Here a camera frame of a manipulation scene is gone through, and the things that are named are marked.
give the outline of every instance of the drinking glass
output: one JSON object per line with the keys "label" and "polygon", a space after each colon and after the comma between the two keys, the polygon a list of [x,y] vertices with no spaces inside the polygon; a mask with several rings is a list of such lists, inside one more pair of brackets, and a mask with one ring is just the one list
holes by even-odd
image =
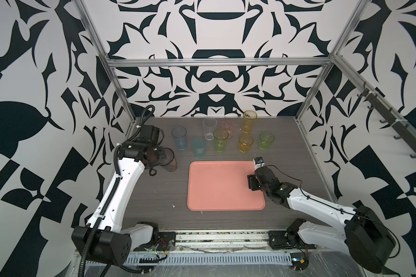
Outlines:
{"label": "drinking glass", "polygon": [[259,138],[259,148],[262,150],[269,149],[274,141],[274,135],[269,131],[261,132]]}
{"label": "drinking glass", "polygon": [[222,153],[227,146],[228,131],[223,128],[218,128],[214,131],[214,149]]}
{"label": "drinking glass", "polygon": [[222,128],[228,131],[228,137],[231,138],[233,136],[234,129],[236,129],[236,124],[233,120],[225,120],[222,122]]}
{"label": "drinking glass", "polygon": [[171,131],[171,135],[174,138],[176,147],[183,151],[186,149],[188,144],[188,137],[186,136],[186,129],[182,126],[177,126]]}
{"label": "drinking glass", "polygon": [[203,121],[204,135],[207,141],[212,141],[214,138],[213,133],[216,130],[217,120],[213,117],[207,117]]}
{"label": "drinking glass", "polygon": [[203,158],[207,153],[207,141],[203,136],[198,136],[193,139],[193,152],[196,158]]}
{"label": "drinking glass", "polygon": [[239,151],[246,153],[251,149],[254,139],[250,134],[242,134],[239,136]]}
{"label": "drinking glass", "polygon": [[254,111],[245,111],[244,112],[244,124],[242,125],[242,131],[245,134],[251,133],[253,130],[253,125],[256,123],[257,114]]}
{"label": "drinking glass", "polygon": [[174,158],[174,152],[170,148],[163,148],[166,154],[166,162],[161,163],[163,169],[168,172],[174,172],[177,169],[177,162]]}

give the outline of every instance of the teal cup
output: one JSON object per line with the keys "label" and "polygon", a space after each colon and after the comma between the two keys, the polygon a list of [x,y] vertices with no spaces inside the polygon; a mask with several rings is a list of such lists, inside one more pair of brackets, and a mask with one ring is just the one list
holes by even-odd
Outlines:
{"label": "teal cup", "polygon": [[193,139],[193,152],[196,158],[203,158],[207,153],[207,141],[204,137],[198,136]]}

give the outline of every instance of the black and white patterned wall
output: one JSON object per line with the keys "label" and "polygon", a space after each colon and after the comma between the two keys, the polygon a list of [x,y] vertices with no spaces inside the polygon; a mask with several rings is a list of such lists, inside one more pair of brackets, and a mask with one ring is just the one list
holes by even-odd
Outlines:
{"label": "black and white patterned wall", "polygon": [[[373,0],[342,53],[416,127],[416,0]],[[372,208],[398,236],[384,276],[416,277],[416,159],[357,94],[334,67],[302,123],[339,202]]]}
{"label": "black and white patterned wall", "polygon": [[[323,57],[357,0],[86,0],[110,58]],[[295,115],[320,66],[119,68],[135,112]]]}
{"label": "black and white patterned wall", "polygon": [[0,0],[0,276],[64,276],[129,119],[69,0]]}

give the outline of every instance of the metal grate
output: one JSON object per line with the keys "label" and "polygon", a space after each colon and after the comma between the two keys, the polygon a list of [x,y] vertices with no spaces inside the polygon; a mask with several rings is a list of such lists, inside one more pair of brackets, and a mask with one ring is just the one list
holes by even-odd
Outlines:
{"label": "metal grate", "polygon": [[[157,265],[138,263],[139,258],[156,259],[151,254],[129,254],[125,265]],[[102,265],[88,262],[89,266]],[[169,253],[160,265],[292,265],[289,253]]]}

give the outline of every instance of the gray wood grain tabletop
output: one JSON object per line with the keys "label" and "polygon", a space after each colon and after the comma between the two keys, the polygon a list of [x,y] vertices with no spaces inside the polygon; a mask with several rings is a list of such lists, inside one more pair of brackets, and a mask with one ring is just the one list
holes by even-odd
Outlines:
{"label": "gray wood grain tabletop", "polygon": [[[299,128],[292,117],[258,118],[251,132],[255,142],[248,153],[238,150],[239,135],[243,134],[241,118],[217,118],[218,125],[223,120],[236,122],[236,129],[225,152],[214,150],[213,141],[207,141],[207,154],[196,159],[191,147],[191,140],[203,136],[203,118],[150,118],[146,125],[154,125],[165,132],[162,146],[171,148],[176,157],[178,169],[167,172],[157,167],[157,174],[149,176],[148,172],[140,176],[129,200],[123,218],[123,228],[135,225],[138,221],[149,221],[159,225],[160,229],[242,229],[242,228],[284,228],[296,218],[304,218],[320,223],[311,216],[276,205],[265,197],[266,206],[259,211],[192,211],[187,207],[189,165],[199,160],[253,160],[262,156],[264,162],[273,164],[294,178],[303,180],[302,189],[309,193],[329,199],[310,154],[302,139]],[[188,130],[188,147],[178,151],[174,145],[171,130],[178,126]],[[268,130],[275,136],[272,147],[263,151],[257,146],[259,134]],[[282,181],[299,185],[276,169],[275,175]],[[222,176],[213,176],[213,182],[221,181]]]}

